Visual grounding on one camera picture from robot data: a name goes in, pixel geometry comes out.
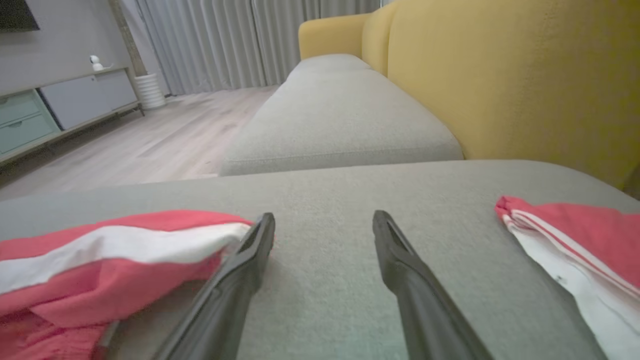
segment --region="wooden floor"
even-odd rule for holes
[[[35,193],[217,176],[225,150],[276,87],[170,98],[0,188],[0,200]]]

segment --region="clothing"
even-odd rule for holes
[[[250,224],[164,211],[0,242],[0,358],[90,359],[111,322],[210,277]]]
[[[640,354],[640,214],[502,197],[498,216],[569,291],[609,359]]]

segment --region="yellow sofa backrest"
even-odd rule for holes
[[[397,0],[388,78],[467,159],[548,161],[620,187],[640,162],[639,5]]]
[[[391,24],[399,4],[396,1],[372,12],[362,30],[362,59],[384,76],[387,76]]]

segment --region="drawer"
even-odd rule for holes
[[[0,97],[0,125],[39,112],[32,92]]]
[[[53,129],[42,115],[5,124],[0,127],[0,152],[9,152],[52,132]]]

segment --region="white stripe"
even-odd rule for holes
[[[545,235],[508,229],[535,262],[575,298],[600,347],[611,360],[632,360],[640,353],[640,306],[626,292],[565,256]]]
[[[139,263],[197,263],[232,241],[250,226],[240,223],[157,231],[131,226],[105,226],[34,258],[0,261],[0,294],[43,284],[51,277],[101,259]]]
[[[574,250],[575,252],[579,253],[581,256],[584,256],[588,261],[590,261],[591,264],[593,264],[593,266],[595,266],[597,268],[597,269],[593,269],[594,272],[596,272],[598,274],[597,270],[602,271],[603,273],[605,273],[608,276],[610,276],[612,279],[615,279],[616,281],[618,281],[619,284],[623,284],[624,285],[624,286],[620,286],[619,284],[616,284],[615,282],[613,282],[616,286],[620,287],[623,291],[629,293],[629,295],[638,298],[639,292],[638,292],[638,290],[636,289],[635,286],[631,285],[628,281],[624,280],[622,277],[620,277],[618,274],[616,274],[605,263],[600,261],[592,253],[590,253],[588,250],[586,250],[584,247],[582,247],[582,245],[580,245],[579,243],[575,242],[573,239],[571,239],[569,236],[564,234],[562,231],[556,229],[554,226],[552,226],[548,222],[542,220],[541,218],[537,217],[536,215],[533,215],[532,213],[528,213],[528,212],[522,211],[522,210],[513,210],[512,214],[513,214],[513,218],[514,219],[523,221],[526,224],[529,224],[531,227],[534,227],[535,229],[540,230],[540,233],[542,235],[546,236],[549,239],[549,241],[551,241],[556,247],[558,247],[565,254],[571,256],[572,258],[574,258],[576,261],[581,263],[583,266],[585,266],[587,268],[591,268],[592,267],[589,263],[585,262],[580,257],[577,257],[570,250],[566,249],[562,244],[558,243],[556,241],[556,239],[553,238],[553,236],[551,236],[551,237],[547,236],[547,234],[540,229],[540,226],[542,226],[542,228],[544,228],[544,230],[547,230],[548,232],[550,232],[556,238],[560,239],[560,241],[562,241],[563,243],[567,244],[567,246],[569,246],[572,250]],[[527,217],[529,217],[534,222],[538,223],[540,226],[536,225],[534,222],[529,220]]]

